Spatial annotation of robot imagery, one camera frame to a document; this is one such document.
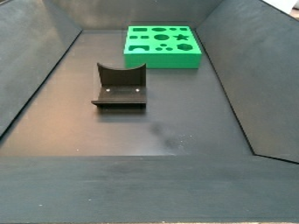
dark floor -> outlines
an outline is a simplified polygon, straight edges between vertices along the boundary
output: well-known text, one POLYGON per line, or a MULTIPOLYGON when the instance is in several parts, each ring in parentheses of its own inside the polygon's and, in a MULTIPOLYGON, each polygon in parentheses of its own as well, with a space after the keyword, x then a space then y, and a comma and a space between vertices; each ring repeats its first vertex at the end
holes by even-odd
POLYGON ((252 156, 205 54, 148 69, 145 112, 91 104, 124 39, 80 35, 1 140, 0 222, 299 221, 299 166, 252 156))

